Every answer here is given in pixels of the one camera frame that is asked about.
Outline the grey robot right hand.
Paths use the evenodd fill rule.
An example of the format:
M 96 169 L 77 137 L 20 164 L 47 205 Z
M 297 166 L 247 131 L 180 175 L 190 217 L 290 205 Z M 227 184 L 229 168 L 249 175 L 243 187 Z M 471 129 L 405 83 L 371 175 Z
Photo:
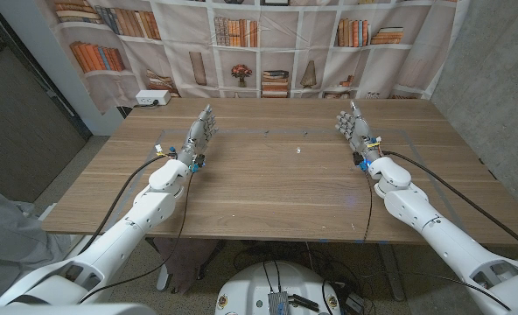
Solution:
M 351 113 L 341 111 L 337 116 L 335 129 L 349 142 L 356 164 L 370 165 L 382 156 L 380 144 L 382 139 L 374 136 L 368 122 L 354 101 L 350 102 Z

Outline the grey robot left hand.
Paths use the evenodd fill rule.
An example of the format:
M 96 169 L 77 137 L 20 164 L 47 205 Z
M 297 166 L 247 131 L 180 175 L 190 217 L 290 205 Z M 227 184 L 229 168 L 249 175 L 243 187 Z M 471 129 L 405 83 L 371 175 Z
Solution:
M 203 155 L 209 141 L 217 131 L 212 107 L 207 104 L 187 132 L 185 141 L 178 153 L 178 160 L 190 166 L 198 155 Z

